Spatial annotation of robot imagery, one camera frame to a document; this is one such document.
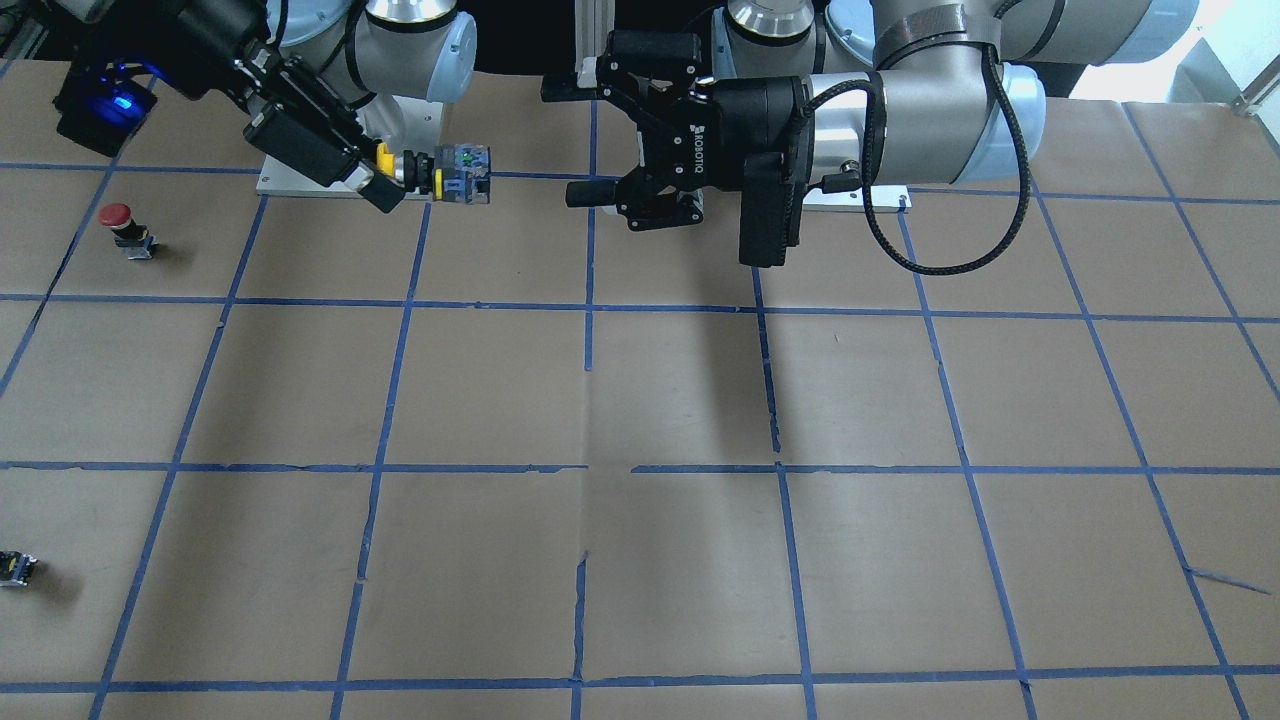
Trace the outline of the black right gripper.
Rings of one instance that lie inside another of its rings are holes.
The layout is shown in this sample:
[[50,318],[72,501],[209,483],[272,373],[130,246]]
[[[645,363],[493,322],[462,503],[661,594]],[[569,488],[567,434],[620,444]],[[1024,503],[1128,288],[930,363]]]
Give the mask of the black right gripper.
[[282,55],[289,10],[288,1],[151,1],[150,72],[191,100],[223,92],[250,117],[251,146],[392,211],[406,190],[378,168],[378,143],[333,87]]

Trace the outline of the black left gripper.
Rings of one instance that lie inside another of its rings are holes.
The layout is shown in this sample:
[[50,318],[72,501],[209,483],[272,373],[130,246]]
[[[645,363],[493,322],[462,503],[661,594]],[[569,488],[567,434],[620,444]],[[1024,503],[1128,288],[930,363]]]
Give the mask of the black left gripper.
[[604,100],[640,126],[643,164],[621,179],[573,181],[568,208],[613,208],[635,232],[703,222],[701,190],[740,195],[739,263],[785,264],[799,243],[813,132],[800,78],[726,79],[695,33],[614,29],[604,53],[541,79],[543,102]]

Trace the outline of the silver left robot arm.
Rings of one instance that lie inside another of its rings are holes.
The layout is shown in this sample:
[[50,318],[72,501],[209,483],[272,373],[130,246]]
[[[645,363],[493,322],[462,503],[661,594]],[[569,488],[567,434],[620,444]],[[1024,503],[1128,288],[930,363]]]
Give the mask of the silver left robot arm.
[[[1036,63],[1133,64],[1166,53],[1196,1],[728,1],[707,37],[612,31],[602,55],[541,82],[545,102],[602,100],[637,129],[637,165],[575,181],[571,208],[611,208],[632,231],[695,225],[701,191],[737,191],[739,260],[768,268],[799,242],[805,197],[858,193],[877,243],[920,275],[991,264],[1030,200],[1043,133]],[[987,254],[924,266],[884,237],[877,184],[1018,178]]]

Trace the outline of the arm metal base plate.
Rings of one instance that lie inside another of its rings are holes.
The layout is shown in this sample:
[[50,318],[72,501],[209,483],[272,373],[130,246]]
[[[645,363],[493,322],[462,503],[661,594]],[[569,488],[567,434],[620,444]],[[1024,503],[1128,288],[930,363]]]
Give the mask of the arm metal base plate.
[[[906,213],[913,209],[909,190],[902,184],[876,184],[870,188],[872,209],[876,214]],[[812,190],[804,199],[804,211],[864,213],[861,191],[823,193]]]
[[364,199],[388,211],[406,199],[430,201],[428,170],[436,164],[447,106],[383,94],[334,118],[308,120],[279,102],[264,105],[246,127],[264,152],[261,196]]

